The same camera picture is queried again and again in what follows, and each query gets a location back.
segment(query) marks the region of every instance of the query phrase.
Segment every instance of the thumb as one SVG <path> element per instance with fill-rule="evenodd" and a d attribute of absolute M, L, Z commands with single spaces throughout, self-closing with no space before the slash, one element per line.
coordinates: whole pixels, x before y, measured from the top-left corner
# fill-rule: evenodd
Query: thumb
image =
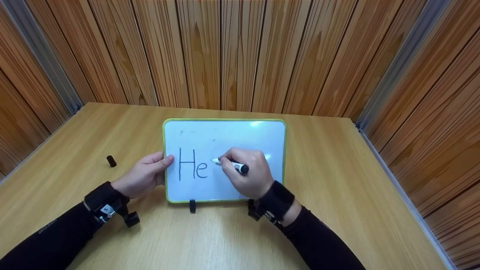
<path fill-rule="evenodd" d="M 151 172 L 157 173 L 165 170 L 173 163 L 173 156 L 168 155 L 166 158 L 161 159 L 155 163 L 148 164 L 148 168 L 151 169 Z"/>
<path fill-rule="evenodd" d="M 227 177 L 230 179 L 231 182 L 236 181 L 238 177 L 238 172 L 233 167 L 233 164 L 230 160 L 228 160 L 226 157 L 222 157 L 220 159 L 220 163 L 222 164 L 222 170 L 223 172 L 227 175 Z"/>

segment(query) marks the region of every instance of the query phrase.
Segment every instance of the wood grain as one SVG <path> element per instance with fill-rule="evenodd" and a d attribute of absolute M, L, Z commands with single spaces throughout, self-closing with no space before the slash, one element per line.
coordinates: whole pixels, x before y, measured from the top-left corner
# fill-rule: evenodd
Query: wood grain
<path fill-rule="evenodd" d="M 477 32 L 381 151 L 424 215 L 477 180 L 479 86 Z"/>
<path fill-rule="evenodd" d="M 65 39 L 52 11 L 48 7 L 47 2 L 45 0 L 25 0 L 25 2 L 34 15 L 37 24 L 42 30 L 50 48 L 53 50 L 53 53 L 68 76 L 68 79 L 77 92 L 80 100 L 84 104 L 90 101 L 95 102 L 96 99 L 92 89 L 90 89 L 90 85 L 73 55 L 70 45 Z"/>
<path fill-rule="evenodd" d="M 130 0 L 89 0 L 129 104 L 158 106 Z"/>
<path fill-rule="evenodd" d="M 459 270 L 480 267 L 479 184 L 433 213 L 425 221 Z"/>
<path fill-rule="evenodd" d="M 314 1 L 283 113 L 311 115 L 357 1 Z"/>
<path fill-rule="evenodd" d="M 222 2 L 222 110 L 250 111 L 265 1 Z"/>
<path fill-rule="evenodd" d="M 97 101 L 126 104 L 115 66 L 87 0 L 47 0 L 47 3 Z"/>
<path fill-rule="evenodd" d="M 445 269 L 349 119 L 100 103 L 85 105 L 0 186 L 0 226 L 9 232 L 0 256 L 161 149 L 161 123 L 172 117 L 283 119 L 285 185 L 365 268 Z M 110 168 L 106 155 L 119 165 Z M 265 219 L 253 221 L 243 203 L 201 204 L 191 215 L 188 206 L 169 204 L 159 187 L 129 209 L 138 212 L 140 225 L 127 229 L 113 218 L 72 268 L 306 268 L 281 232 Z"/>
<path fill-rule="evenodd" d="M 267 1 L 252 111 L 281 113 L 311 1 Z"/>
<path fill-rule="evenodd" d="M 160 106 L 190 106 L 174 1 L 132 1 Z"/>
<path fill-rule="evenodd" d="M 0 8 L 0 69 L 48 131 L 70 114 L 12 21 Z"/>
<path fill-rule="evenodd" d="M 358 1 L 313 115 L 344 114 L 401 3 L 402 0 Z"/>
<path fill-rule="evenodd" d="M 48 135 L 48 130 L 0 71 L 0 171 L 11 172 Z"/>
<path fill-rule="evenodd" d="M 355 87 L 355 93 L 343 117 L 349 117 L 353 122 L 357 121 L 371 94 L 398 52 L 400 45 L 420 15 L 425 2 L 426 0 L 404 0 L 402 2 L 363 78 Z"/>
<path fill-rule="evenodd" d="M 177 5 L 190 107 L 220 109 L 219 0 Z"/>
<path fill-rule="evenodd" d="M 480 27 L 476 1 L 452 1 L 365 131 L 381 151 Z"/>

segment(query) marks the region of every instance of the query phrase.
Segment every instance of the left hand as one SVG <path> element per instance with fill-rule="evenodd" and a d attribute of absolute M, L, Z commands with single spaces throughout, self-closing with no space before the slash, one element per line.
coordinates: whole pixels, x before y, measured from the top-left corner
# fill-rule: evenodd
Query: left hand
<path fill-rule="evenodd" d="M 164 170 L 173 162 L 173 156 L 163 158 L 157 152 L 139 160 L 126 174 L 112 182 L 112 187 L 130 199 L 142 197 L 156 186 L 165 184 Z"/>

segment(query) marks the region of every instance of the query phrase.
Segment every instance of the green whiteboard frame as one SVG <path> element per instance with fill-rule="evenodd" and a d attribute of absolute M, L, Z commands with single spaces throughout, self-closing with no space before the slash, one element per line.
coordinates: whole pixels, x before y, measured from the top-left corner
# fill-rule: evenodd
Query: green whiteboard frame
<path fill-rule="evenodd" d="M 285 140 L 283 142 L 283 164 L 282 164 L 282 182 L 285 182 L 285 156 L 287 153 L 287 123 L 283 119 L 276 119 L 276 118 L 168 118 L 162 124 L 162 141 L 163 141 L 163 152 L 165 153 L 166 144 L 165 144 L 165 124 L 170 121 L 274 121 L 274 122 L 282 122 L 285 126 Z M 167 170 L 164 170 L 164 178 L 165 178 L 165 197 L 167 201 L 170 203 L 189 203 L 190 201 L 172 201 L 168 197 L 168 181 L 167 181 Z M 202 200 L 202 201 L 195 201 L 195 202 L 238 202 L 238 201 L 245 201 L 245 199 L 239 200 Z"/>

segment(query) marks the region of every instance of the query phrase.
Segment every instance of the black wrist strap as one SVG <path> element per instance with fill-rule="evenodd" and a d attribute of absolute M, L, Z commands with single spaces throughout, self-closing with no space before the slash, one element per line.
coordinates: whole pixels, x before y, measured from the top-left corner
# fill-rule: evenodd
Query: black wrist strap
<path fill-rule="evenodd" d="M 253 202 L 249 202 L 249 216 L 257 221 L 261 216 L 265 216 L 275 226 L 280 227 L 279 222 L 283 220 L 294 200 L 295 196 L 286 187 L 274 181 L 267 193 L 258 199 L 257 207 Z"/>
<path fill-rule="evenodd" d="M 84 202 L 90 208 L 90 212 L 100 220 L 106 223 L 113 215 L 119 213 L 127 227 L 132 227 L 140 222 L 137 212 L 128 213 L 128 197 L 115 190 L 109 181 L 101 184 L 99 187 L 85 196 Z"/>

